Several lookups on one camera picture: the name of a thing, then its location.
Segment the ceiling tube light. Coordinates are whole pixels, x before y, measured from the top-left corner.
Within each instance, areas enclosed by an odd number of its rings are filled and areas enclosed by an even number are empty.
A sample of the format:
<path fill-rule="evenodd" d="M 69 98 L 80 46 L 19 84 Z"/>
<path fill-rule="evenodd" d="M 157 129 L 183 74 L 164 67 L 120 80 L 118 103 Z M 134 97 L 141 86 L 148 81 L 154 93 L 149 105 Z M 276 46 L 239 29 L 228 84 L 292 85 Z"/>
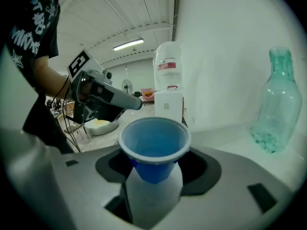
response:
<path fill-rule="evenodd" d="M 142 38 L 140 38 L 140 39 L 137 39 L 137 40 L 133 40 L 133 41 L 115 46 L 115 47 L 113 47 L 113 50 L 119 51 L 119 50 L 122 50 L 124 48 L 135 46 L 135 45 L 142 44 L 142 43 L 144 43 L 144 40 Z"/>

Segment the person's black star-print t-shirt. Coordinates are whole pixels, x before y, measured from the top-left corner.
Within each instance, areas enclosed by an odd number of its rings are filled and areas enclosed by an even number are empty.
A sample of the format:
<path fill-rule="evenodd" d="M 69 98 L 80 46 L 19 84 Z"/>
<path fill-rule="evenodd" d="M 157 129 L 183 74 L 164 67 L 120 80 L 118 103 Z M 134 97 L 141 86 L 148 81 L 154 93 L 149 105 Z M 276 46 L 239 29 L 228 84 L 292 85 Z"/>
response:
<path fill-rule="evenodd" d="M 34 74 L 35 59 L 43 56 L 50 59 L 59 54 L 59 15 L 59 0 L 0 0 L 1 40 L 16 67 L 38 94 L 23 130 L 37 136 L 46 145 L 58 148 L 62 154 L 68 154 L 73 149 L 47 108 L 47 95 Z"/>

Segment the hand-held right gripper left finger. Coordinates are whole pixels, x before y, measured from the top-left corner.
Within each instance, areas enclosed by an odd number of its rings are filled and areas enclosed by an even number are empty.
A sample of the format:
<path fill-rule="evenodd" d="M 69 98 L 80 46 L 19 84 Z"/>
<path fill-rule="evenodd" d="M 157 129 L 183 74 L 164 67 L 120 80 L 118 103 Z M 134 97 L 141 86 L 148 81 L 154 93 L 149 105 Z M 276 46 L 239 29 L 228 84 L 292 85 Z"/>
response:
<path fill-rule="evenodd" d="M 83 153 L 60 154 L 50 149 L 50 159 L 60 192 L 75 230 L 144 230 L 130 222 L 125 177 L 109 160 L 128 163 L 119 145 Z"/>

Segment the black standing fan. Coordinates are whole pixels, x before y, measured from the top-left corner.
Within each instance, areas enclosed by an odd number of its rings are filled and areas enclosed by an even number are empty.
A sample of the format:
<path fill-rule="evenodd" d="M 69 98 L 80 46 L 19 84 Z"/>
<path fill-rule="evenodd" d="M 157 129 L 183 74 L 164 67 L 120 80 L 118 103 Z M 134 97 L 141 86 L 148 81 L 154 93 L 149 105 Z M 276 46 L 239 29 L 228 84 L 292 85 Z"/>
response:
<path fill-rule="evenodd" d="M 131 94 L 133 91 L 133 85 L 131 83 L 130 80 L 125 79 L 122 84 L 121 84 L 122 90 L 127 93 L 127 94 Z"/>

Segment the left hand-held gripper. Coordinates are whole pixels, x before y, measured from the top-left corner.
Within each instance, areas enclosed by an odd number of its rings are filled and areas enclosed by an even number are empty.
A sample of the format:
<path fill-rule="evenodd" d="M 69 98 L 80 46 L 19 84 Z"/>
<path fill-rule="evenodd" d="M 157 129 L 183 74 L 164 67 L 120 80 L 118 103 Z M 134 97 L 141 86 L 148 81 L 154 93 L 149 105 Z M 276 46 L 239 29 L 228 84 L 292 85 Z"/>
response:
<path fill-rule="evenodd" d="M 125 109 L 139 110 L 142 101 L 128 93 L 114 88 L 112 73 L 104 69 L 86 49 L 83 49 L 68 65 L 70 86 L 68 95 L 74 100 L 73 117 L 67 119 L 83 125 L 93 119 L 114 122 Z M 80 99 L 83 82 L 92 82 L 87 101 Z"/>

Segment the blue plastic cup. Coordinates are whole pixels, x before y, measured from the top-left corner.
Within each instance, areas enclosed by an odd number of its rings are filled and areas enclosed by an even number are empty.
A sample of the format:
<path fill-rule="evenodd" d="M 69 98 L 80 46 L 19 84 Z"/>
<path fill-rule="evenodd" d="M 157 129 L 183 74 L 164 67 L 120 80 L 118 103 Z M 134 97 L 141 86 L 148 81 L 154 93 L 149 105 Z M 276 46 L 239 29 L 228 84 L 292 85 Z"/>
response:
<path fill-rule="evenodd" d="M 158 184 L 190 150 L 191 133 L 172 119 L 146 117 L 127 124 L 118 142 L 141 179 Z"/>

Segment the person's left hand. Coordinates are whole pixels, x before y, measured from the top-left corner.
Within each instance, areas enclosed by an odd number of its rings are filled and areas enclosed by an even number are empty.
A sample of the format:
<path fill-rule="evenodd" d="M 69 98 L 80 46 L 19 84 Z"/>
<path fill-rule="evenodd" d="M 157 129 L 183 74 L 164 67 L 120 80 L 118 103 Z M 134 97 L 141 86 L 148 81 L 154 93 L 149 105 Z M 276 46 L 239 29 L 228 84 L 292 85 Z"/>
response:
<path fill-rule="evenodd" d="M 79 100 L 81 102 L 86 102 L 88 100 L 88 95 L 90 94 L 92 82 L 91 81 L 82 81 L 79 86 Z"/>

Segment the green glass jar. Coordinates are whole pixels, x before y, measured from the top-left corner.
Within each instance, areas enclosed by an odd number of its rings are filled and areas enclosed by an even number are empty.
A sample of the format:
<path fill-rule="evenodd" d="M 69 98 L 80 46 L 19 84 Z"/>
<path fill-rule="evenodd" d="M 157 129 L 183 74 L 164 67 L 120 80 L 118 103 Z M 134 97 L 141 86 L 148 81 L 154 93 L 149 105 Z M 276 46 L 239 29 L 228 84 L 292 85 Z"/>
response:
<path fill-rule="evenodd" d="M 257 119 L 250 128 L 254 141 L 268 153 L 282 151 L 297 124 L 302 95 L 294 77 L 292 55 L 287 47 L 269 50 L 271 75 L 263 86 Z"/>

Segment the person's left forearm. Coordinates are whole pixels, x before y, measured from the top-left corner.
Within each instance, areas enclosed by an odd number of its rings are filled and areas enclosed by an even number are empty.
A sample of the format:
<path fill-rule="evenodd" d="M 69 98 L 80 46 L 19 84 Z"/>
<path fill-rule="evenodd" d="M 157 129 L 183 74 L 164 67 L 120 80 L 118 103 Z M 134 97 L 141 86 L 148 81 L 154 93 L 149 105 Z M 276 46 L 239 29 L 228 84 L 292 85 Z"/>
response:
<path fill-rule="evenodd" d="M 34 74 L 38 85 L 49 97 L 68 99 L 69 94 L 66 92 L 70 85 L 69 79 L 49 67 L 48 60 L 48 56 L 34 60 Z"/>

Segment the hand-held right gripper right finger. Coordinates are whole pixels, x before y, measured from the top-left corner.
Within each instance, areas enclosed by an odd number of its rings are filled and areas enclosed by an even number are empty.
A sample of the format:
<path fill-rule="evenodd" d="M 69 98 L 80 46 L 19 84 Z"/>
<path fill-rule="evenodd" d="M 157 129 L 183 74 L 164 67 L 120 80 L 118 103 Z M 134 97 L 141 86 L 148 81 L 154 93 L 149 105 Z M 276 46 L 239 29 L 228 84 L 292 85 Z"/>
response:
<path fill-rule="evenodd" d="M 178 163 L 183 175 L 179 202 L 155 230 L 266 230 L 293 195 L 240 155 L 197 147 Z"/>

